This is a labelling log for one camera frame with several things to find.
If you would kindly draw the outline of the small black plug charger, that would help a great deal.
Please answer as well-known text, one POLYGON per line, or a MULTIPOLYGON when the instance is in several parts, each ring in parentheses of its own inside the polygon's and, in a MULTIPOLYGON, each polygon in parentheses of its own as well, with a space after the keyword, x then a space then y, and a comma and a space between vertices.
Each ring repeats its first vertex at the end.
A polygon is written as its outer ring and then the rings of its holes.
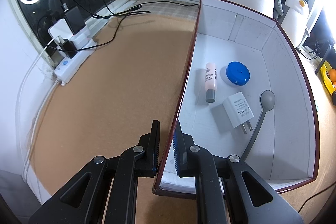
POLYGON ((68 39, 60 39, 59 46, 62 52, 70 59, 72 59, 77 53, 77 48, 74 43, 68 39))

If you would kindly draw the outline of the white usb charger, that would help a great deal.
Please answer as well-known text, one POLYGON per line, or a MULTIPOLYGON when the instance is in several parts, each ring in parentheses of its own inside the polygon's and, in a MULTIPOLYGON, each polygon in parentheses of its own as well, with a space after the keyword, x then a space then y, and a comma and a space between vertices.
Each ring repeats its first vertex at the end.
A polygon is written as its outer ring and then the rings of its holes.
POLYGON ((223 106, 233 128, 241 127, 245 134, 247 133, 245 125, 250 131, 253 130, 250 120, 254 114, 242 92, 227 97, 223 101, 223 106))

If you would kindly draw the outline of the orange fruit back left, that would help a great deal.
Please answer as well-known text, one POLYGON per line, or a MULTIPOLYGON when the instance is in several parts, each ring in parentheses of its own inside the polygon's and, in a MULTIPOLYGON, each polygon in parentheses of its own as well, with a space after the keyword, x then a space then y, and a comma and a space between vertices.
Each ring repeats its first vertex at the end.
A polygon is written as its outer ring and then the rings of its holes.
POLYGON ((327 75, 332 83, 336 82, 336 70, 331 68, 328 72, 327 75))

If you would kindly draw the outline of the small plush penguin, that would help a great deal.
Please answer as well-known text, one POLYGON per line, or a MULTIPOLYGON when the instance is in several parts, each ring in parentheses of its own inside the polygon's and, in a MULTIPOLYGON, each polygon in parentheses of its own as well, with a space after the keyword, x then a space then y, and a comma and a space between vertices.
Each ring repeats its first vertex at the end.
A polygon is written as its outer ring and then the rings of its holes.
POLYGON ((305 36, 310 33, 307 28, 309 6, 304 0, 285 0, 284 15, 280 19, 282 29, 297 48, 305 36))

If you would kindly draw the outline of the white power adapter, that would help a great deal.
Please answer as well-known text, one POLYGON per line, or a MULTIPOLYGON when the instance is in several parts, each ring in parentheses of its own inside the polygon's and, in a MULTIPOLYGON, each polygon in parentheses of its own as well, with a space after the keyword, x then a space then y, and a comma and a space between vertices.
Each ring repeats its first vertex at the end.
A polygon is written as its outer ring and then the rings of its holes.
POLYGON ((59 19, 53 26, 51 26, 48 29, 48 33, 52 38, 55 38, 56 44, 60 43, 59 36, 62 39, 70 39, 74 35, 64 18, 59 19))

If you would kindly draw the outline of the red cardboard box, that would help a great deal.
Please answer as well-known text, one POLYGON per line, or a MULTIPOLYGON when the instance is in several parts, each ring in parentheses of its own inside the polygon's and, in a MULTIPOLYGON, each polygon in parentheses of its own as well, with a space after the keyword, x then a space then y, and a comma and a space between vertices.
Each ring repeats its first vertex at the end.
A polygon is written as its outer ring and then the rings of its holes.
POLYGON ((242 92, 255 126, 265 90, 274 93, 276 103, 266 114, 246 162, 274 190, 285 193, 318 175, 318 117, 302 62, 276 20, 229 1, 200 0, 171 129, 179 121, 182 131, 213 155, 240 156, 252 133, 232 127, 223 101, 242 92), (226 76, 232 61, 243 63, 251 74, 243 86, 226 76), (217 69, 214 103, 206 102, 207 63, 217 69))

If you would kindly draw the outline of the grey spoon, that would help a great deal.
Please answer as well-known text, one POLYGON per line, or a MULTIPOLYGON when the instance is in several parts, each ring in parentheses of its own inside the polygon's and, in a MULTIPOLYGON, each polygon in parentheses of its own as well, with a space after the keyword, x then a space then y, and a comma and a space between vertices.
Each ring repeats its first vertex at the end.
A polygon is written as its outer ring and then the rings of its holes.
POLYGON ((247 159, 252 147, 254 146, 256 138, 261 130, 265 116, 268 112, 273 110, 275 103, 276 103, 276 98, 275 98, 274 93, 271 90, 265 90, 262 92, 260 96, 260 105, 262 108, 262 112, 256 124, 255 130, 249 140, 249 143, 247 144, 247 147, 241 156, 242 161, 245 161, 247 159))

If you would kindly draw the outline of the pink cosmetic bottle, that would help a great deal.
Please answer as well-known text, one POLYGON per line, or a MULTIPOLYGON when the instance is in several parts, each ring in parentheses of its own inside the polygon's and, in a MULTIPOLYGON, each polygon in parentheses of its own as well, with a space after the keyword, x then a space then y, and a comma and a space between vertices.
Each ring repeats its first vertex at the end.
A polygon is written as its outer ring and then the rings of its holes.
POLYGON ((217 69, 214 63, 207 63, 205 69, 206 102, 214 103, 217 91, 217 69))

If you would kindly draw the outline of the white power strip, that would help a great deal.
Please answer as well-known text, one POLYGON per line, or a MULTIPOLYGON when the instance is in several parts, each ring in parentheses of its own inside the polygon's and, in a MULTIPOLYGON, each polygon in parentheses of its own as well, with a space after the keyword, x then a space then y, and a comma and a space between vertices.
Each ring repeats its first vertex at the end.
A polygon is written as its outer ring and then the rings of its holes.
POLYGON ((64 59, 55 68, 54 74, 61 81, 61 85, 65 86, 70 82, 72 77, 79 70, 81 65, 88 59, 92 53, 94 53, 95 48, 79 51, 72 58, 64 57, 64 59))

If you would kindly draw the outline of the black power adapter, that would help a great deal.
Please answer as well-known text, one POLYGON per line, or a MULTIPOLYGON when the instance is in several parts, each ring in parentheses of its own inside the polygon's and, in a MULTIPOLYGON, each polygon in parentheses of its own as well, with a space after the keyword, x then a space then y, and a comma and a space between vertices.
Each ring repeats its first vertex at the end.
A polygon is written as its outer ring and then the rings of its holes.
POLYGON ((64 12, 64 19, 66 20, 70 30, 74 35, 85 27, 84 19, 77 6, 68 9, 64 12))

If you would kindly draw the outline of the yellow fruit bowl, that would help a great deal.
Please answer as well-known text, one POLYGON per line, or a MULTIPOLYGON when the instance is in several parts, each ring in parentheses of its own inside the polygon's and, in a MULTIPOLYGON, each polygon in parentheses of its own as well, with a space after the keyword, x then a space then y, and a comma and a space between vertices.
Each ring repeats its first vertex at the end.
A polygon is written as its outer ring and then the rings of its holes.
POLYGON ((325 85, 325 88, 327 89, 328 93, 332 97, 333 94, 335 93, 335 83, 332 83, 327 75, 327 72, 331 69, 332 67, 330 64, 325 61, 322 68, 320 69, 320 74, 322 77, 323 84, 325 85))

